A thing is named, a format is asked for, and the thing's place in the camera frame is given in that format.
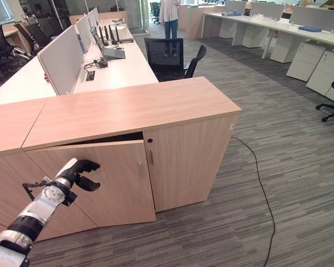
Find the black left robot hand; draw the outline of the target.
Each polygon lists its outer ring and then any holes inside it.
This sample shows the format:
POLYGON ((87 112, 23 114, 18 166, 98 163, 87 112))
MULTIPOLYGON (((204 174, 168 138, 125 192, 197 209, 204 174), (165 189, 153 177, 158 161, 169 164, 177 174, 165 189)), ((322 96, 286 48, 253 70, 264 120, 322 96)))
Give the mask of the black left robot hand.
POLYGON ((72 158, 62 169, 59 177, 65 178, 70 185, 76 184, 85 191, 95 191, 100 187, 99 182, 93 182, 87 177, 82 176, 84 172, 96 171, 100 164, 91 160, 78 160, 72 158))

